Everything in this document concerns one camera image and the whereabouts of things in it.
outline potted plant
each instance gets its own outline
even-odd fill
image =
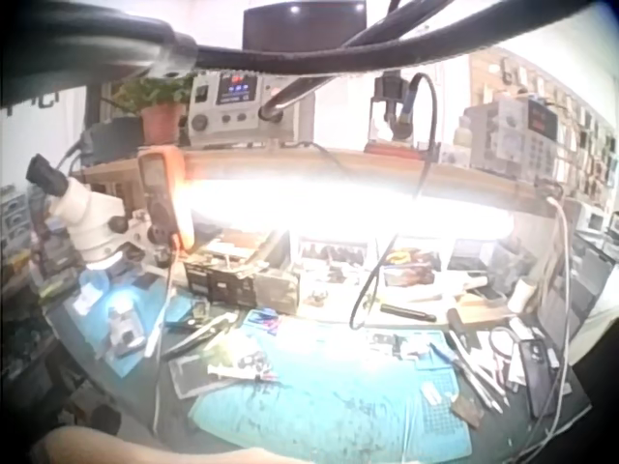
[[[142,117],[144,143],[174,143],[179,120],[190,101],[193,75],[174,79],[140,77],[121,84],[113,99],[116,104]]]

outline smartphone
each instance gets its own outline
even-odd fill
[[[545,342],[538,338],[523,340],[518,344],[522,357],[524,378],[526,379],[527,396],[529,398],[529,410],[534,419],[553,415],[557,408],[557,389],[552,389],[554,376],[550,370],[548,350]],[[544,411],[548,398],[549,404]]]

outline green plant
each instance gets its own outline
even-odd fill
[[[175,79],[140,77],[123,82],[112,99],[134,113],[156,104],[187,104],[192,93],[192,83],[193,74]]]

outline blue silicone mat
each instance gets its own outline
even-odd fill
[[[275,334],[255,325],[243,330],[258,339],[280,381],[235,384],[198,398],[190,418],[203,430],[316,463],[400,462],[408,401],[407,460],[442,462],[472,452],[468,427],[446,397],[458,393],[456,375],[432,354],[412,362],[369,353],[376,331],[299,319],[285,319]],[[445,344],[439,331],[384,333]],[[428,381],[444,398],[437,406],[421,394]]]
[[[155,321],[163,305],[165,296],[165,282],[163,278],[158,278],[147,289],[143,290],[132,285],[132,282],[139,276],[139,273],[128,273],[121,277],[120,281],[114,283],[110,289],[93,304],[90,311],[85,315],[80,315],[74,310],[71,298],[65,302],[65,309],[69,312],[75,322],[77,329],[84,336],[85,340],[93,347],[95,353],[103,350],[105,339],[109,333],[107,322],[108,309],[117,298],[130,298],[137,310],[144,332],[149,334],[155,326]],[[191,295],[179,292],[172,300],[165,314],[165,319],[170,322],[180,320],[189,312],[192,307]],[[116,359],[111,353],[105,356],[105,362],[114,369],[120,377],[125,377],[144,357],[143,350],[127,355],[124,358]]]

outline terracotta pot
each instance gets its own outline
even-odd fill
[[[163,103],[141,111],[145,145],[163,145],[178,140],[178,123],[183,114],[181,103]]]

